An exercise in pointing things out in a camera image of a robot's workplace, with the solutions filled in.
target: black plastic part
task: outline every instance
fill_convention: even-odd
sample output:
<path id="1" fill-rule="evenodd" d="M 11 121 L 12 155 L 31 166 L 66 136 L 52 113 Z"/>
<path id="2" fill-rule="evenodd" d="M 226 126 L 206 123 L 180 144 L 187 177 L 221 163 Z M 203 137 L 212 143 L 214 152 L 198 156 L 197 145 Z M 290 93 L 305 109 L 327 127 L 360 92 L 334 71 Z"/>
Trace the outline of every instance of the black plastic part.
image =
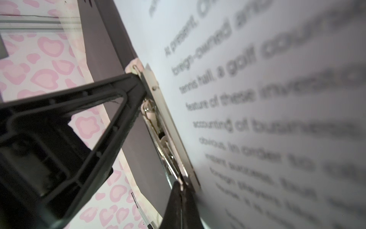
<path id="1" fill-rule="evenodd" d="M 159 229 L 203 229 L 192 190 L 175 181 Z"/>
<path id="2" fill-rule="evenodd" d="M 111 174 L 146 91 L 126 74 L 0 104 L 0 208 L 11 228 L 65 227 Z M 93 150 L 68 126 L 71 116 L 122 97 Z"/>

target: white paper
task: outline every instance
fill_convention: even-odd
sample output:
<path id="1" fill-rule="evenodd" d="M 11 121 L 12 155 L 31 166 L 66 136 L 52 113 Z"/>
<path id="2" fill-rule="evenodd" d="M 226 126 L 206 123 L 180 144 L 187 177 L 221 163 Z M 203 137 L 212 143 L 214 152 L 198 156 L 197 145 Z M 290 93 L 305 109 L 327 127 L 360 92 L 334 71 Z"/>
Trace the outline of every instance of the white paper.
<path id="1" fill-rule="evenodd" d="M 115 3 L 225 228 L 366 228 L 365 0 Z"/>

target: pink and white fabric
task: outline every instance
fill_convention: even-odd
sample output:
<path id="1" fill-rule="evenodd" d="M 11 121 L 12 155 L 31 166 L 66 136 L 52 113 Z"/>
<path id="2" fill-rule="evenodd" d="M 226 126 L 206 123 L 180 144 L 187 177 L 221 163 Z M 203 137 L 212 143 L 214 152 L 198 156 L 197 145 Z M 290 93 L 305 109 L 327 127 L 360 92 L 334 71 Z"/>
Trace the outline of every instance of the pink and white fabric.
<path id="1" fill-rule="evenodd" d="M 0 60 L 0 92 L 4 101 L 85 84 L 63 33 L 2 33 L 1 36 L 10 55 Z M 75 114 L 69 125 L 89 148 L 95 146 L 105 130 L 97 108 Z M 67 229 L 147 228 L 118 160 L 113 169 L 114 173 L 66 226 Z"/>
<path id="2" fill-rule="evenodd" d="M 0 15 L 48 16 L 58 18 L 57 3 L 64 0 L 0 0 Z"/>

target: paper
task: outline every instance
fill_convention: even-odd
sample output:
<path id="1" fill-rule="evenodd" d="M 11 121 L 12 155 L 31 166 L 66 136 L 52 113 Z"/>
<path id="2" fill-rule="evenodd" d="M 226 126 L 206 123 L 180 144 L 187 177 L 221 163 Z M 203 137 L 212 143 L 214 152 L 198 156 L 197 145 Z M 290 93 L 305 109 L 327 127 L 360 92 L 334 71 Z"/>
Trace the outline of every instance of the paper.
<path id="1" fill-rule="evenodd" d="M 224 228 L 366 228 L 366 1 L 115 1 Z"/>

